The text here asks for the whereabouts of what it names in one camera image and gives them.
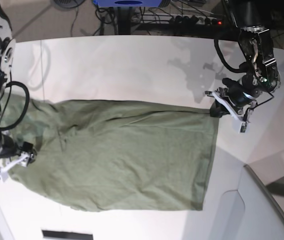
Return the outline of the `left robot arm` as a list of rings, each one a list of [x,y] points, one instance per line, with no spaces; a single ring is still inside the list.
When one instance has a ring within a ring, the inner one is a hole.
[[[241,121],[248,119],[249,112],[259,106],[257,98],[262,93],[272,95],[281,84],[274,45],[270,30],[263,20],[258,0],[225,0],[227,17],[232,21],[231,30],[245,61],[238,68],[231,67],[220,49],[219,40],[226,31],[214,38],[214,47],[222,64],[232,73],[242,74],[239,80],[222,79],[223,87],[205,94],[214,98],[209,114],[221,118],[234,114]]]

